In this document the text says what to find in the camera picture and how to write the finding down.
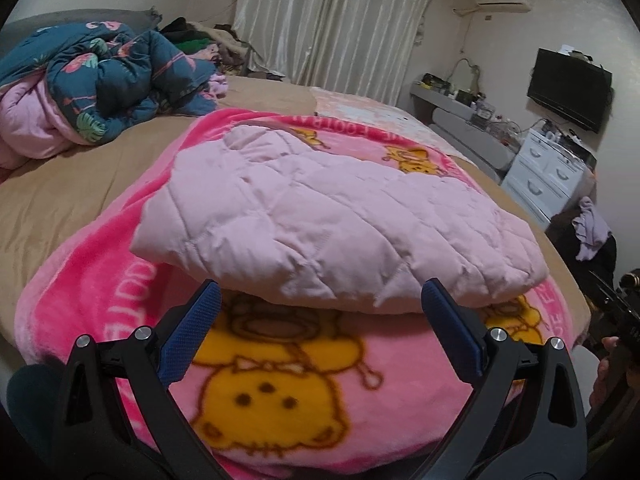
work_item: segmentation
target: pink fleece blanket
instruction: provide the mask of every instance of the pink fleece blanket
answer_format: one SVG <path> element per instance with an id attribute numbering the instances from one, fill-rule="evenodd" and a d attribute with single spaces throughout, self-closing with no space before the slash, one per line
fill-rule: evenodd
<path id="1" fill-rule="evenodd" d="M 198 283 L 129 252 L 142 207 L 166 183 L 177 152 L 255 119 L 288 124 L 332 153 L 362 156 L 363 140 L 381 144 L 389 155 L 376 162 L 475 185 L 448 156 L 368 126 L 237 109 L 210 114 L 100 218 L 62 244 L 25 288 L 15 333 L 28 362 L 46 354 L 66 360 L 81 333 L 97 340 L 126 337 L 190 297 Z M 514 338 L 575 341 L 551 278 L 480 313 L 488 326 L 503 326 Z M 149 442 L 130 389 L 120 386 L 133 427 Z M 444 436 L 469 387 L 457 380 L 419 314 L 283 307 L 225 291 L 223 313 L 187 376 L 170 391 L 233 478 L 249 480 L 286 478 L 295 466 L 350 474 L 407 456 Z"/>

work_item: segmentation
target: dresser drawer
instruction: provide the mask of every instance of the dresser drawer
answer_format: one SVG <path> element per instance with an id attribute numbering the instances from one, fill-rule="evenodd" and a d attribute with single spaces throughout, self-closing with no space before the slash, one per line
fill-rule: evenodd
<path id="1" fill-rule="evenodd" d="M 549 160 L 545 174 L 549 181 L 571 196 L 582 179 L 584 168 L 577 168 L 566 157 L 556 154 Z"/>
<path id="2" fill-rule="evenodd" d="M 516 159 L 505 179 L 515 182 L 524 196 L 548 218 L 564 209 L 569 197 L 544 182 L 524 161 Z"/>
<path id="3" fill-rule="evenodd" d="M 521 208 L 524 209 L 525 213 L 531 217 L 531 219 L 535 220 L 536 223 L 542 228 L 542 230 L 546 230 L 551 223 L 549 218 L 547 218 L 540 208 L 538 208 L 535 204 L 532 204 L 528 198 L 526 198 L 526 193 L 520 189 L 520 185 L 516 182 L 507 182 L 504 181 L 501 186 L 509 196 L 513 199 L 513 201 L 518 204 Z"/>
<path id="4" fill-rule="evenodd" d="M 529 134 L 518 152 L 518 156 L 525 158 L 537 170 L 544 171 L 549 158 L 557 155 L 546 142 L 543 142 L 534 135 Z"/>

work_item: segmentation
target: metal screw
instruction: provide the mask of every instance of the metal screw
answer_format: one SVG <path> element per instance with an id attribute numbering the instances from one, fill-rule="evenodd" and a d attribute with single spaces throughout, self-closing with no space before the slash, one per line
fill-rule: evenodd
<path id="1" fill-rule="evenodd" d="M 495 339 L 496 341 L 504 341 L 505 339 L 507 339 L 507 333 L 499 327 L 492 328 L 489 334 L 491 335 L 492 339 Z"/>
<path id="2" fill-rule="evenodd" d="M 151 329 L 148 326 L 141 326 L 136 330 L 136 333 L 135 333 L 136 339 L 139 339 L 140 341 L 149 339 L 150 335 L 151 335 Z"/>
<path id="3" fill-rule="evenodd" d="M 91 338 L 87 335 L 81 335 L 78 339 L 76 339 L 76 346 L 78 348 L 84 348 L 91 342 Z"/>
<path id="4" fill-rule="evenodd" d="M 551 346 L 556 350 L 562 350 L 564 348 L 564 341 L 562 341 L 562 339 L 560 339 L 559 337 L 552 337 Z"/>

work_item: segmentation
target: drawer handle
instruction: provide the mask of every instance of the drawer handle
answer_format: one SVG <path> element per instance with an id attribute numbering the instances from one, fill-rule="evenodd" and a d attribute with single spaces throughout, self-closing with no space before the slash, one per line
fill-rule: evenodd
<path id="1" fill-rule="evenodd" d="M 529 191 L 532 192 L 535 196 L 542 195 L 542 190 L 536 186 L 532 181 L 527 182 L 527 187 L 529 187 Z"/>

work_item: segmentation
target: gray pillow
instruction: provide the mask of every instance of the gray pillow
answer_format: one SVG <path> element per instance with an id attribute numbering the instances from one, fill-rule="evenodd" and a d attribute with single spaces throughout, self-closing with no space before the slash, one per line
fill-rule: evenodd
<path id="1" fill-rule="evenodd" d="M 7 23 L 0 30 L 0 57 L 4 56 L 24 38 L 28 38 L 36 30 L 63 23 L 88 22 L 120 22 L 129 25 L 136 34 L 152 30 L 162 21 L 155 7 L 149 10 L 118 10 L 118 9 L 77 9 L 60 10 L 31 16 L 16 22 Z"/>

